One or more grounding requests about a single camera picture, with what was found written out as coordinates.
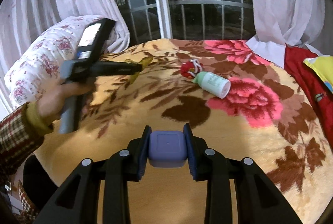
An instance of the phone screen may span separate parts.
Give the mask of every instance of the phone screen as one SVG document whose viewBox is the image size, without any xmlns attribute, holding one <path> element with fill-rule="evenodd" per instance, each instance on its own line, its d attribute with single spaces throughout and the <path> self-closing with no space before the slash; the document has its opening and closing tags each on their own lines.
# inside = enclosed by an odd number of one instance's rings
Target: phone screen
<svg viewBox="0 0 333 224">
<path fill-rule="evenodd" d="M 82 35 L 78 47 L 92 45 L 101 24 L 94 24 L 87 27 Z"/>
</svg>

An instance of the bottle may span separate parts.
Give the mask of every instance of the bottle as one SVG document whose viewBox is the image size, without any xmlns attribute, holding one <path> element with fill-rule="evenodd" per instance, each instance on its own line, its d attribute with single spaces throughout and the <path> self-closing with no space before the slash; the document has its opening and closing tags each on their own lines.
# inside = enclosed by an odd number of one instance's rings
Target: bottle
<svg viewBox="0 0 333 224">
<path fill-rule="evenodd" d="M 193 79 L 193 83 L 198 84 L 203 90 L 221 99 L 227 96 L 231 87 L 231 83 L 228 79 L 207 71 L 198 73 Z"/>
</svg>

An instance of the green bottle cap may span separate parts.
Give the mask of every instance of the green bottle cap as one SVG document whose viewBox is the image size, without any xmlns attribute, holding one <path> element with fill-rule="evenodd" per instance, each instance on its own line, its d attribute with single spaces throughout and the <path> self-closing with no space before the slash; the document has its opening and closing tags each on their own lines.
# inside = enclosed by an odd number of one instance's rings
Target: green bottle cap
<svg viewBox="0 0 333 224">
<path fill-rule="evenodd" d="M 195 78 L 193 79 L 193 83 L 196 83 L 196 84 L 198 84 L 199 86 L 201 86 L 205 74 L 207 74 L 206 71 L 201 71 L 200 73 L 198 73 L 198 74 L 195 76 Z"/>
</svg>

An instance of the yellow pillow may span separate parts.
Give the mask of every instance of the yellow pillow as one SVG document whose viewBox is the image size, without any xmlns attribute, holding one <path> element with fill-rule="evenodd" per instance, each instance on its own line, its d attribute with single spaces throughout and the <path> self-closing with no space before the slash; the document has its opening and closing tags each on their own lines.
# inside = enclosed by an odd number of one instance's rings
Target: yellow pillow
<svg viewBox="0 0 333 224">
<path fill-rule="evenodd" d="M 303 62 L 316 72 L 330 92 L 333 93 L 333 56 L 321 55 L 314 59 L 305 59 Z"/>
</svg>

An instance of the yellow cuff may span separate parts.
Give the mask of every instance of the yellow cuff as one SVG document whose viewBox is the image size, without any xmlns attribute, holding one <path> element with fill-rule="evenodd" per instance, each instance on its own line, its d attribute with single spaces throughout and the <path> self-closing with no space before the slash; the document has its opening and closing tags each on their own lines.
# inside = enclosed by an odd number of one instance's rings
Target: yellow cuff
<svg viewBox="0 0 333 224">
<path fill-rule="evenodd" d="M 28 104 L 26 116 L 28 122 L 39 136 L 44 137 L 46 134 L 53 132 L 53 125 L 47 126 L 39 115 L 35 101 Z"/>
</svg>

